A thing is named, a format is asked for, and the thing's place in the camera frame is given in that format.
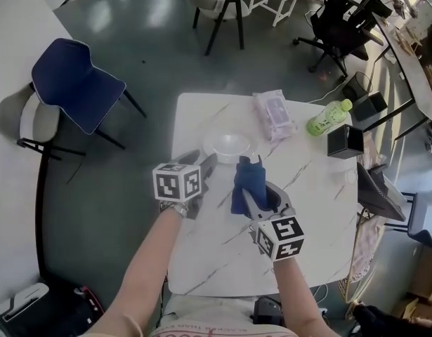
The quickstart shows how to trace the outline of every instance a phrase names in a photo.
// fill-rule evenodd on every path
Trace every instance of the blue cloth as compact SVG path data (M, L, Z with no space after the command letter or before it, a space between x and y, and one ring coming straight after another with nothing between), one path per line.
M252 164L248 157L241 156L236 165L235 188L231 198L231 213L249 217L249 209L242 189L250 192L261 209L267 209L266 170L261 158Z
M126 84L91 62L82 42L56 39L32 69L39 99L55 105L91 135L124 93Z

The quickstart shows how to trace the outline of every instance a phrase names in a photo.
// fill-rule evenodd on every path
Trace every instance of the blue towel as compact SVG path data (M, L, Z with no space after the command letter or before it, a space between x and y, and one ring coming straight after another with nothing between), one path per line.
M263 168L261 158L259 158L259 162L252 164L248 157L241 156L239 163L236 165L231 213L249 217L249 209L242 194L242 189L250 192L261 209L267 209L266 170Z

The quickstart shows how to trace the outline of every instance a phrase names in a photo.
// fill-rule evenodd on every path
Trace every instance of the black box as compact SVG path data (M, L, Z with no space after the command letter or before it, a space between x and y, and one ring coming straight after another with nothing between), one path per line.
M364 135L362 130L343 125L328 134L328 156L338 159L350 159L364 153Z
M367 96L362 102L354 104L353 114L358 121L363 121L380 113L384 109L387 109L387 104L382 94L378 91Z

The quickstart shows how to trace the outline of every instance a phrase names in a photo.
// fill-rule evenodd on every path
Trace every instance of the black trash can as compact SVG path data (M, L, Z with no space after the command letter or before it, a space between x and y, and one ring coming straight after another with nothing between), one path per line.
M377 91L372 93L360 103L353 106L353 114L358 121L363 121L379 114L384 109L387 109L386 101L382 94Z
M372 82L364 72L358 71L342 88L342 93L353 104L373 90Z

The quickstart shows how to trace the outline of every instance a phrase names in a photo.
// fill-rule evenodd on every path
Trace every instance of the white bowl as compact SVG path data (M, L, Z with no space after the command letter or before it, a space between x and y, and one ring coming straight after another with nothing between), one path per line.
M240 156L252 157L258 149L254 137L239 131L210 131L203 139L203 150L209 156L217 154L222 164L237 164Z

